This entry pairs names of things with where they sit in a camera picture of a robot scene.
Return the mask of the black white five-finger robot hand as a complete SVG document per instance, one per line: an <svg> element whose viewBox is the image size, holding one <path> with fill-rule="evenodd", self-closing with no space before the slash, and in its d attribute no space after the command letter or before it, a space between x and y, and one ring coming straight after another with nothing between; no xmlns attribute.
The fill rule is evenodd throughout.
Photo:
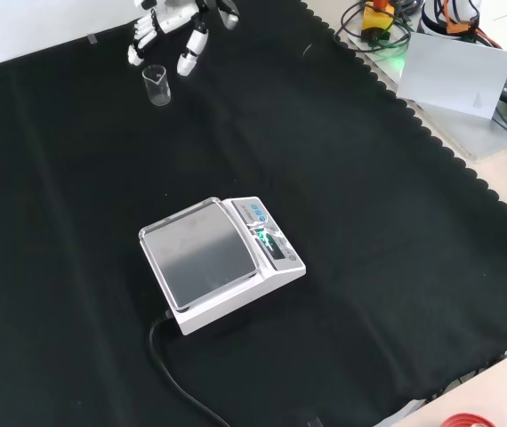
<svg viewBox="0 0 507 427"><path fill-rule="evenodd" d="M177 73L188 77L206 47L209 30L203 19L206 13L217 11L227 30L239 23L239 11L234 1L134 1L146 13L133 24L133 40L127 50L128 62L138 67L148 50L162 36L192 28L185 50L177 63Z"/></svg>

